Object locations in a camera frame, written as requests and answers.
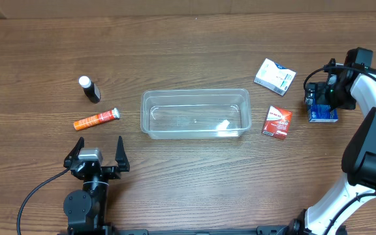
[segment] clear plastic container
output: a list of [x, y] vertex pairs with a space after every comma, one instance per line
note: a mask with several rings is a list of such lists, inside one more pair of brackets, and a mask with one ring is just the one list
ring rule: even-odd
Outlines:
[[140, 126], [152, 139], [237, 137], [252, 126], [246, 89], [146, 91]]

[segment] orange tube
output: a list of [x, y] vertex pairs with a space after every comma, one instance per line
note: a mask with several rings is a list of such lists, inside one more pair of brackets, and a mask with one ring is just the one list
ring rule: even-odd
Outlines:
[[79, 131], [79, 130], [86, 129], [88, 127], [92, 127], [100, 123], [105, 123], [107, 121], [111, 121], [111, 120], [118, 119], [118, 118], [120, 118], [118, 109], [113, 108], [110, 111], [103, 112], [101, 114], [97, 114], [92, 117], [87, 117], [79, 121], [75, 121], [73, 123], [73, 126], [75, 127], [75, 130]]

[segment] blue box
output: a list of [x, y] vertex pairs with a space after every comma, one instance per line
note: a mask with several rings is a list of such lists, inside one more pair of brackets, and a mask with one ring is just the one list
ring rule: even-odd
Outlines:
[[337, 122], [339, 120], [336, 109], [330, 111], [330, 105], [307, 105], [307, 113], [309, 122]]

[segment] black bottle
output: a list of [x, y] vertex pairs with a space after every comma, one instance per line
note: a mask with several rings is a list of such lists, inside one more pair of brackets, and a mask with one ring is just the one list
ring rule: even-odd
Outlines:
[[95, 85], [87, 76], [81, 76], [79, 78], [79, 84], [82, 86], [85, 95], [92, 103], [97, 104], [101, 100], [101, 93], [99, 92], [97, 85]]

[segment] wooden table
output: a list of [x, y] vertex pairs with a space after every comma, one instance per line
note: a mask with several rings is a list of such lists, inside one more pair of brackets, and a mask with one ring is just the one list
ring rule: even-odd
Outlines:
[[[0, 20], [0, 234], [15, 234], [23, 199], [63, 170], [80, 136], [102, 150], [105, 165], [124, 139], [131, 171], [110, 182], [107, 213], [118, 228], [287, 224], [339, 178], [362, 121], [359, 110], [340, 110], [335, 124], [308, 123], [302, 82], [358, 46], [375, 52], [376, 68], [376, 13]], [[253, 83], [265, 58], [297, 72], [284, 97]], [[99, 104], [78, 85], [83, 74], [99, 86]], [[246, 88], [252, 129], [214, 140], [142, 133], [145, 90], [191, 88]], [[260, 133], [269, 105], [293, 112], [284, 141]], [[119, 121], [73, 129], [73, 121], [113, 107]], [[23, 234], [65, 231], [63, 200], [81, 187], [67, 174], [38, 191], [25, 207]], [[376, 234], [376, 199], [345, 224], [350, 234]]]

